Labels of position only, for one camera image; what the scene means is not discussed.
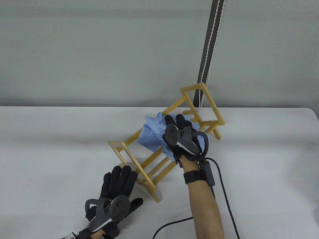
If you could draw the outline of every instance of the wooden frame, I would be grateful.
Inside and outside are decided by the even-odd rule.
[[[200,118],[200,116],[199,116],[197,110],[195,109],[189,95],[187,94],[187,92],[189,92],[189,91],[194,91],[194,90],[198,90],[198,89],[201,89],[203,91],[204,95],[206,96],[206,98],[207,98],[207,100],[208,100],[211,108],[213,109],[213,112],[215,113],[218,120],[202,121],[202,119]],[[186,115],[193,114],[194,118],[192,118],[192,121],[195,123],[197,122],[200,125],[200,129],[199,129],[200,131],[203,130],[206,126],[208,126],[208,128],[205,130],[205,132],[207,134],[210,134],[211,132],[213,132],[215,137],[217,139],[220,139],[220,134],[217,131],[217,126],[218,125],[225,125],[225,121],[223,120],[223,117],[221,116],[213,98],[210,96],[205,84],[199,83],[196,85],[184,87],[184,88],[181,88],[181,92],[182,92],[183,96],[178,101],[176,101],[174,104],[172,104],[167,109],[165,109],[162,112],[163,115],[167,115],[167,114],[171,113],[174,109],[176,109],[178,106],[180,106],[183,102],[186,101],[190,107],[190,110],[183,111],[183,114],[186,114]],[[176,163],[171,162],[155,178],[151,179],[151,177],[158,170],[160,170],[163,167],[163,165],[166,164],[170,159],[168,157],[165,157],[158,165],[156,165],[153,169],[151,169],[151,171],[147,174],[144,169],[162,153],[162,147],[160,147],[158,150],[156,150],[154,153],[152,153],[143,163],[140,164],[136,160],[136,158],[134,157],[134,155],[132,154],[132,152],[130,151],[128,146],[132,142],[134,142],[136,139],[138,139],[141,131],[142,131],[142,129],[139,129],[136,133],[134,133],[131,137],[129,137],[125,141],[122,141],[122,142],[109,141],[108,143],[112,147],[112,149],[116,153],[116,155],[119,157],[119,159],[121,160],[122,163],[120,164],[120,166],[127,165],[127,162],[125,161],[125,159],[123,158],[123,156],[120,153],[122,150],[124,150],[126,152],[126,154],[129,156],[131,161],[136,166],[135,172],[141,173],[143,176],[143,179],[138,179],[137,183],[144,186],[146,188],[146,190],[149,192],[149,194],[153,197],[153,199],[157,203],[159,203],[160,199],[155,194],[155,191],[157,191],[156,184],[158,184],[176,166]]]

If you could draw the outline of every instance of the black cable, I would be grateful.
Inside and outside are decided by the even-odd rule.
[[[158,232],[159,232],[160,230],[162,230],[164,227],[169,226],[169,225],[172,225],[172,224],[175,224],[175,223],[183,222],[183,221],[188,221],[188,220],[191,220],[191,219],[193,219],[193,217],[189,217],[189,218],[185,218],[185,219],[182,219],[182,220],[170,222],[170,223],[168,223],[168,224],[165,224],[165,225],[161,226],[161,227],[155,232],[155,234],[154,234],[154,236],[153,236],[152,239],[154,239],[154,238],[156,237],[156,235],[158,234]]]
[[[213,160],[212,158],[205,158],[205,159],[209,159],[209,160],[213,161],[214,164],[215,164],[216,167],[217,167],[218,174],[219,174],[219,179],[220,179],[220,184],[221,184],[221,187],[223,188],[223,192],[224,192],[226,204],[227,204],[227,207],[228,207],[228,211],[229,211],[230,217],[232,218],[232,221],[233,221],[233,225],[234,225],[234,229],[235,229],[235,232],[236,232],[236,236],[237,236],[238,239],[240,239],[239,234],[238,234],[238,231],[237,231],[236,223],[235,223],[235,220],[234,220],[232,211],[231,211],[230,206],[229,206],[229,202],[228,202],[228,198],[227,198],[227,195],[226,195],[226,190],[225,190],[225,187],[224,187],[223,179],[222,179],[222,177],[221,177],[220,168],[219,168],[217,162],[216,162],[215,160]]]
[[[222,177],[221,177],[220,168],[219,168],[217,162],[216,162],[215,160],[213,160],[212,158],[205,158],[205,159],[209,159],[209,160],[213,161],[213,162],[215,163],[216,167],[217,167],[218,174],[219,174],[219,179],[220,179],[220,184],[221,184],[221,186],[222,186],[222,188],[223,188],[223,192],[224,192],[226,204],[227,204],[227,207],[228,207],[228,211],[229,211],[230,217],[232,218],[232,221],[233,221],[233,225],[234,225],[234,229],[235,229],[235,232],[236,232],[236,236],[237,236],[238,239],[240,239],[239,234],[238,234],[238,231],[237,231],[236,223],[235,223],[235,220],[234,220],[232,211],[231,211],[230,206],[229,206],[229,202],[228,202],[228,198],[227,198],[227,195],[226,195],[226,190],[225,190],[225,187],[224,187],[223,179],[222,179]],[[210,187],[210,188],[211,188],[211,192],[212,192],[212,194],[214,195],[214,198],[215,198],[215,194],[214,194],[213,187]],[[182,219],[182,220],[170,222],[170,223],[168,223],[168,224],[165,224],[165,225],[161,226],[161,227],[155,232],[155,234],[154,234],[154,236],[153,236],[152,239],[154,239],[155,236],[158,234],[158,232],[159,232],[160,230],[162,230],[164,227],[169,226],[169,225],[172,225],[172,224],[176,224],[176,223],[179,223],[179,222],[191,220],[191,219],[193,219],[193,217],[189,217],[189,218],[186,218],[186,219]]]

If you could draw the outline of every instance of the black wrist band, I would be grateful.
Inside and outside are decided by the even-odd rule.
[[[203,171],[189,171],[184,173],[185,183],[189,184],[195,181],[207,181],[206,175]]]

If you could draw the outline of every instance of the hairy arm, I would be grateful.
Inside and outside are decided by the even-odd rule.
[[[180,158],[184,172],[200,170],[197,162]],[[216,200],[206,181],[188,184],[190,209],[197,239],[224,239],[224,231]]]

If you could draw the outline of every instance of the white cord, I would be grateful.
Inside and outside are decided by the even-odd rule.
[[[216,21],[216,16],[217,16],[217,11],[218,11],[219,1],[220,1],[220,0],[218,0],[218,2],[217,2],[217,8],[216,8],[216,13],[215,13],[215,18],[214,18],[213,27],[212,27],[212,30],[211,30],[211,36],[212,36],[212,34],[213,34],[213,30],[214,30],[214,26],[215,26],[215,21]],[[220,23],[221,23],[221,18],[222,18],[222,16],[223,16],[223,10],[224,10],[224,6],[225,6],[225,2],[226,2],[226,0],[224,0],[223,6],[222,6],[222,8],[221,8],[220,20],[219,20],[219,24],[218,24],[217,33],[216,33],[216,40],[215,40],[215,43],[214,43],[213,52],[212,52],[212,54],[211,54],[211,62],[213,61],[214,50],[215,50],[215,46],[216,46],[216,42],[217,42],[217,38],[218,38],[219,27],[220,27]],[[200,79],[200,82],[202,82],[202,80],[203,80],[203,74],[204,74],[204,70],[205,70],[205,66],[206,66],[206,61],[207,61],[207,56],[208,56],[208,50],[209,50],[209,44],[210,44],[210,42],[211,42],[211,36],[210,36],[209,41],[208,41],[207,52],[206,52],[206,59],[205,59],[204,69],[203,69],[203,72],[202,72],[202,77],[201,77],[201,79]],[[207,76],[207,79],[206,79],[206,87],[208,87],[208,81],[209,81],[210,74],[211,74],[211,63],[210,63],[210,65],[209,65],[208,76]],[[204,102],[204,99],[205,99],[205,95],[203,94],[203,98],[202,98],[202,100],[201,100],[201,98],[200,98],[200,91],[199,91],[199,103],[200,103],[200,104],[199,104],[199,109],[202,107],[203,102]]]

